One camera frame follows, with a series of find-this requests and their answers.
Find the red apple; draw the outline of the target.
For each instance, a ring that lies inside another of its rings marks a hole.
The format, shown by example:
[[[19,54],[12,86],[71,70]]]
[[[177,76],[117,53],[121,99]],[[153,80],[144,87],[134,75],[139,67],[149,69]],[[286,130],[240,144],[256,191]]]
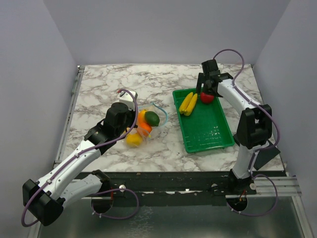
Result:
[[[201,100],[201,102],[204,103],[204,104],[210,104],[210,103],[212,103],[212,102],[214,101],[214,96],[202,92],[202,93],[200,94],[200,100]]]

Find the yellow peach with leaf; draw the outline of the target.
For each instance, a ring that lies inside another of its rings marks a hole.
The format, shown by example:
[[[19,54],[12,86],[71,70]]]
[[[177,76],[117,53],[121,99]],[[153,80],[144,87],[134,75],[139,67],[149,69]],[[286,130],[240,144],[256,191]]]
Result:
[[[146,120],[145,120],[145,113],[147,112],[147,110],[142,110],[139,112],[138,114],[138,124],[141,124],[141,123],[146,123]]]

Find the yellow banana bunch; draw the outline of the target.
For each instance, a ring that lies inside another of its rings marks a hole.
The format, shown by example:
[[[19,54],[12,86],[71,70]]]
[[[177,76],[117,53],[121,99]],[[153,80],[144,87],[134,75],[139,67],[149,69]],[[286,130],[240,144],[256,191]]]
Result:
[[[195,105],[198,100],[198,94],[197,93],[189,93],[183,102],[181,103],[181,106],[179,107],[179,112],[181,115],[190,116],[193,112]]]

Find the yellow lemon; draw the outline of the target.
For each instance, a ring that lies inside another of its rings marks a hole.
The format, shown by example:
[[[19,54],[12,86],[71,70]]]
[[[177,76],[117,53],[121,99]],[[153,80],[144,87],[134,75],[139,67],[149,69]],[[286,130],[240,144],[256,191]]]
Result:
[[[140,134],[128,134],[126,136],[126,144],[131,147],[138,147],[142,144],[143,138]]]

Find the orange fruit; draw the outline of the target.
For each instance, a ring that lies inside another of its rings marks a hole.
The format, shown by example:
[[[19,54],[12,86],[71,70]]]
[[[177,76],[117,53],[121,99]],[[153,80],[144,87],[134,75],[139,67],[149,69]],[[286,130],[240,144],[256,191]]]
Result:
[[[149,136],[152,132],[152,127],[145,122],[139,124],[139,129],[144,136]]]

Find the dark green avocado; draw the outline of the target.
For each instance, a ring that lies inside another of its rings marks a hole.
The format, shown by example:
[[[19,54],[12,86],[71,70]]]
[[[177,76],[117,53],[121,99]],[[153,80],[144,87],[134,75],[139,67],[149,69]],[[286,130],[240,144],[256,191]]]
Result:
[[[159,116],[155,112],[152,112],[152,111],[147,111],[145,113],[145,120],[148,125],[154,126],[154,127],[159,126],[159,123],[160,123]]]

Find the green plastic tray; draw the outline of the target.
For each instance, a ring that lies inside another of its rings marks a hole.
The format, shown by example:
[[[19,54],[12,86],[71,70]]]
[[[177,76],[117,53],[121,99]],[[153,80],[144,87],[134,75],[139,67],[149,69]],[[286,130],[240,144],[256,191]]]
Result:
[[[186,152],[197,153],[233,146],[235,141],[218,98],[210,104],[198,99],[190,116],[180,114],[179,107],[191,92],[195,93],[196,89],[172,92]]]

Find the clear zip bag teal zipper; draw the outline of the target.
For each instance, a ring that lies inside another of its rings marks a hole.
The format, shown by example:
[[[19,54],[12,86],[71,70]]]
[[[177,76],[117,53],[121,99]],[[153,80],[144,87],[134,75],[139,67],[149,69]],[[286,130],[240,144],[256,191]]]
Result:
[[[155,103],[139,106],[137,124],[125,137],[126,145],[139,147],[148,143],[159,135],[167,121],[167,112]]]

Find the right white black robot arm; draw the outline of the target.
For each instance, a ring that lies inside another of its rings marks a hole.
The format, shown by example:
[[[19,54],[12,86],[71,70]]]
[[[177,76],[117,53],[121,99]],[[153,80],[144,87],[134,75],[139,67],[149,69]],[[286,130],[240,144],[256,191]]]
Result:
[[[272,136],[271,107],[253,101],[228,73],[221,73],[215,59],[202,63],[196,92],[226,99],[240,116],[236,136],[239,152],[229,173],[228,190],[238,194],[252,177],[252,168],[261,149],[268,147]]]

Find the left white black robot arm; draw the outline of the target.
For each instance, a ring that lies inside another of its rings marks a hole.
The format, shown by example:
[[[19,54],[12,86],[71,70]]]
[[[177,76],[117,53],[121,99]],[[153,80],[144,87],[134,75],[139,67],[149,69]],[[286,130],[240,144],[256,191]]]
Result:
[[[106,117],[92,127],[77,148],[61,164],[37,181],[27,180],[22,186],[21,224],[29,227],[37,222],[52,224],[64,208],[88,195],[113,194],[110,178],[95,170],[77,182],[82,170],[103,155],[135,127],[138,106],[135,102],[115,102]]]

